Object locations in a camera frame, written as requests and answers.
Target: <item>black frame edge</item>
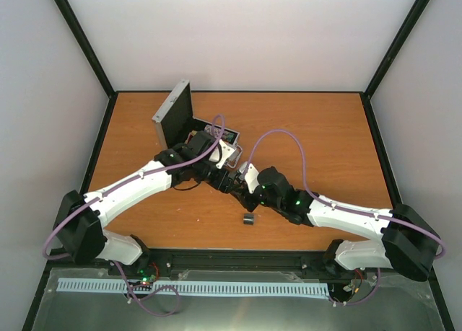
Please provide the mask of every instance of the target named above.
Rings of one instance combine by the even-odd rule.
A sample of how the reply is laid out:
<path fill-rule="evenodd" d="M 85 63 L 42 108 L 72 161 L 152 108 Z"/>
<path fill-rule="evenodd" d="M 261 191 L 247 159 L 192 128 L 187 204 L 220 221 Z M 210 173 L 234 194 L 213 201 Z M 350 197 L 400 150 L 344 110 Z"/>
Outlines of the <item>black frame edge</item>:
<path fill-rule="evenodd" d="M 118 93 L 166 93 L 166 92 L 171 92 L 171 89 L 155 89 L 152 91 L 149 90 L 121 90 L 117 91 Z M 347 93 L 347 94 L 359 94 L 362 93 L 362 91 L 275 91 L 275 90 L 247 90 L 247 91 L 241 91 L 241 90 L 236 90 L 236 89 L 231 89 L 231 90 L 221 90 L 221 89 L 192 89 L 191 90 L 193 93 Z"/>
<path fill-rule="evenodd" d="M 369 124 L 372 140 L 374 141 L 375 150 L 377 151 L 380 167 L 382 168 L 383 178 L 385 179 L 388 194 L 390 195 L 391 204 L 393 205 L 393 207 L 395 207 L 397 203 L 402 203 L 402 200 L 401 196 L 399 195 L 398 185 L 396 184 L 395 177 L 393 175 L 393 170 L 391 169 L 390 161 L 388 160 L 387 152 L 385 150 L 385 145 L 383 144 L 377 120 L 375 119 L 374 110 L 372 108 L 370 100 L 368 99 L 365 93 L 361 94 L 361 101 L 364 107 L 367 124 Z M 443 322 L 445 330 L 455 330 L 453 321 L 449 315 L 448 307 L 446 306 L 443 297 L 443 293 L 441 291 L 440 285 L 438 284 L 438 279 L 436 277 L 435 270 L 433 268 L 430 273 L 430 277 L 428 278 L 428 282 L 430 284 L 430 288 L 432 289 L 433 297 L 435 298 L 435 303 L 440 313 L 441 320 Z"/>
<path fill-rule="evenodd" d="M 370 83 L 365 90 L 365 96 L 367 100 L 370 100 L 370 98 L 372 98 L 372 96 L 374 95 L 379 84 L 382 82 L 383 77 L 387 73 L 395 57 L 398 55 L 401 47 L 406 42 L 407 37 L 409 36 L 415 24 L 419 20 L 420 16 L 422 15 L 422 12 L 424 12 L 425 7 L 427 6 L 429 1 L 430 0 L 415 0 L 414 4 L 409 10 L 409 13 L 406 16 L 406 19 L 404 19 L 403 24 L 396 33 L 393 42 L 388 48 L 386 54 L 383 56 L 383 59 L 380 62 L 377 71 L 375 72 L 374 76 L 370 80 Z"/>
<path fill-rule="evenodd" d="M 112 117 L 114 107 L 116 106 L 117 98 L 118 92 L 109 97 L 109 103 L 106 107 L 103 121 L 101 122 L 100 131 L 98 131 L 95 145 L 93 146 L 92 155 L 90 156 L 90 161 L 88 162 L 87 171 L 85 172 L 84 180 L 82 181 L 82 186 L 80 187 L 80 194 L 85 194 L 88 192 L 88 188 L 90 187 L 93 173 L 95 172 L 96 168 L 96 163 L 98 161 L 98 157 L 100 156 L 101 147 L 103 146 L 104 137 L 106 137 L 106 132 L 108 131 L 110 118 Z"/>
<path fill-rule="evenodd" d="M 383 144 L 382 136 L 378 128 L 377 120 L 375 119 L 374 110 L 365 93 L 360 94 L 364 112 L 366 114 L 367 124 L 369 125 L 370 134 L 374 141 L 375 150 L 377 151 L 378 161 L 382 169 L 383 178 L 387 186 L 388 194 L 390 195 L 391 205 L 401 203 L 401 196 L 399 195 L 398 185 L 396 184 L 393 170 L 391 169 L 390 161 L 388 160 L 385 145 Z"/>
<path fill-rule="evenodd" d="M 82 52 L 85 54 L 85 57 L 90 63 L 93 71 L 95 72 L 96 77 L 101 83 L 101 86 L 104 89 L 104 92 L 111 97 L 114 94 L 114 88 L 109 82 L 106 73 L 101 66 L 100 61 L 98 60 L 95 52 L 93 51 L 90 42 L 87 39 L 87 36 L 82 29 L 82 26 L 79 24 L 77 17 L 75 16 L 74 11 L 71 8 L 68 0 L 54 0 L 56 5 L 59 8 L 59 11 L 63 15 L 63 18 L 66 20 L 69 29 L 72 31 L 72 34 L 75 37 L 75 40 L 79 43 Z"/>
<path fill-rule="evenodd" d="M 438 311 L 440 313 L 441 321 L 443 322 L 445 330 L 456 331 L 456 329 L 454 328 L 453 320 L 450 318 L 448 306 L 446 306 L 446 301 L 443 296 L 443 292 L 441 291 L 440 284 L 438 283 L 438 279 L 436 278 L 435 270 L 433 268 L 430 272 L 428 283 L 430 284 L 430 288 L 432 289 L 433 298 L 435 299 L 436 307 L 438 308 Z"/>
<path fill-rule="evenodd" d="M 35 291 L 34 299 L 30 304 L 29 312 L 27 313 L 26 320 L 22 326 L 22 331 L 30 331 L 33 328 L 35 317 L 37 316 L 38 309 L 42 302 L 43 294 L 45 293 L 45 288 L 49 278 L 50 271 L 45 268 L 38 283 L 37 290 Z"/>

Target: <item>orange wooden surface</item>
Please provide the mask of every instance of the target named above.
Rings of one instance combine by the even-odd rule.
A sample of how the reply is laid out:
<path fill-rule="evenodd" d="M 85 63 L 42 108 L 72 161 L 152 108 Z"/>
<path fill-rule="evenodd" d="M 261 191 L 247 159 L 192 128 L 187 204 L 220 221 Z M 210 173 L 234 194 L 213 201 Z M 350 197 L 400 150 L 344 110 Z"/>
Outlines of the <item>orange wooden surface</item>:
<path fill-rule="evenodd" d="M 144 166 L 160 151 L 151 121 L 167 93 L 120 93 L 90 190 L 109 185 Z M 193 93 L 196 117 L 226 117 L 240 131 L 244 162 L 258 137 L 273 128 L 302 142 L 308 184 L 330 198 L 361 206 L 390 208 L 374 144 L 358 94 Z M 259 170 L 274 165 L 302 188 L 302 162 L 289 136 L 267 137 L 253 160 Z M 289 223 L 264 207 L 254 226 L 243 225 L 245 209 L 207 184 L 153 195 L 120 215 L 108 230 L 135 234 L 149 247 L 255 250 L 325 250 L 333 239 L 359 237 L 329 228 Z"/>

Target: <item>cable tie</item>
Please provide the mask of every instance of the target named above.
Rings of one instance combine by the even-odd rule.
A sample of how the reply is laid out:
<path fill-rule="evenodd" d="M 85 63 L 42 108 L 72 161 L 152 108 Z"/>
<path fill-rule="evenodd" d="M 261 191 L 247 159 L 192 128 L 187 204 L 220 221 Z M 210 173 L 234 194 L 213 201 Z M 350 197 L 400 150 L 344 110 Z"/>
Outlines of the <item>cable tie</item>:
<path fill-rule="evenodd" d="M 99 199 L 99 202 L 101 203 L 103 201 L 104 192 L 94 192 L 96 194 L 96 197 Z"/>

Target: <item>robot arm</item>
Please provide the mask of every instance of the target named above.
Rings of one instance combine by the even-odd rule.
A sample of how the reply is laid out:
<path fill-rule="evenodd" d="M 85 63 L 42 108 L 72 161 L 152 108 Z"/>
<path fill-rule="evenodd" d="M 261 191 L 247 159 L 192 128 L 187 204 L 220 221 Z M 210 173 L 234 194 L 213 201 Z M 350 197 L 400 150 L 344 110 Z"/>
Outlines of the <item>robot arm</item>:
<path fill-rule="evenodd" d="M 80 196 L 77 191 L 66 194 L 56 218 L 58 226 L 73 210 L 89 203 L 79 217 L 69 222 L 57 235 L 77 264 L 95 258 L 134 264 L 146 251 L 140 239 L 121 236 L 104 228 L 119 214 L 145 198 L 194 178 L 202 181 L 220 170 L 238 153 L 234 146 L 219 140 L 217 147 L 203 160 L 177 169 L 166 167 L 187 162 L 205 152 L 215 138 L 205 132 L 196 134 L 188 144 L 178 144 L 160 152 L 140 170 L 107 187 Z"/>
<path fill-rule="evenodd" d="M 364 208 L 340 203 L 317 193 L 314 193 L 317 198 L 313 198 L 305 190 L 294 189 L 275 167 L 260 173 L 254 167 L 249 168 L 245 182 L 247 188 L 235 196 L 249 212 L 257 206 L 265 206 L 293 224 L 327 226 L 369 239 L 361 242 L 332 241 L 323 260 L 324 268 L 331 275 L 338 277 L 342 271 L 355 268 L 393 268 L 414 281 L 427 280 L 438 243 L 392 221 L 399 219 L 414 224 L 438 237 L 411 207 L 400 204 L 393 210 Z M 374 217 L 343 211 L 342 206 L 372 213 Z"/>
<path fill-rule="evenodd" d="M 197 182 L 205 181 L 223 193 L 231 194 L 250 212 L 257 206 L 265 206 L 283 215 L 293 224 L 328 226 L 369 239 L 362 242 L 336 240 L 331 243 L 323 266 L 333 276 L 338 276 L 345 270 L 377 267 L 393 268 L 416 281 L 427 279 L 438 247 L 435 241 L 385 219 L 368 218 L 329 205 L 373 212 L 390 219 L 396 217 L 436 235 L 412 208 L 404 205 L 398 205 L 394 210 L 363 208 L 317 195 L 321 201 L 327 202 L 328 205 L 325 205 L 312 198 L 305 190 L 294 189 L 274 167 L 258 172 L 251 164 L 245 175 L 245 165 L 238 171 L 223 168 L 226 160 L 232 160 L 237 153 L 234 146 L 223 141 L 204 159 L 181 168 L 173 167 L 196 158 L 214 140 L 209 134 L 198 132 L 187 144 L 178 144 L 160 152 L 153 161 L 117 183 L 83 197 L 76 191 L 65 195 L 55 226 L 74 209 L 90 203 L 94 198 L 100 199 L 91 203 L 57 235 L 73 261 L 85 264 L 101 258 L 117 260 L 125 265 L 133 265 L 137 261 L 140 266 L 145 265 L 147 259 L 143 255 L 147 248 L 140 239 L 133 235 L 124 237 L 114 234 L 104 228 L 116 216 L 148 196 L 183 181 L 195 179 Z M 166 167 L 172 168 L 150 173 Z"/>

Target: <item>white wall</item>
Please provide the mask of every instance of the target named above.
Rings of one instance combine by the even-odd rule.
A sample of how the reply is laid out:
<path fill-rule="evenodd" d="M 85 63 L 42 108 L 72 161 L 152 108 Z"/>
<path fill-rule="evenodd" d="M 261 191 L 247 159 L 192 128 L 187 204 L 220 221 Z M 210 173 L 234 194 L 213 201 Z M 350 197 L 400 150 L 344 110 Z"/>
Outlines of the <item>white wall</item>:
<path fill-rule="evenodd" d="M 107 97 L 53 0 L 0 0 L 0 329 L 21 330 Z"/>
<path fill-rule="evenodd" d="M 404 202 L 448 244 L 435 263 L 462 330 L 462 0 L 431 0 L 372 105 Z"/>
<path fill-rule="evenodd" d="M 69 0 L 115 89 L 365 90 L 414 0 Z"/>

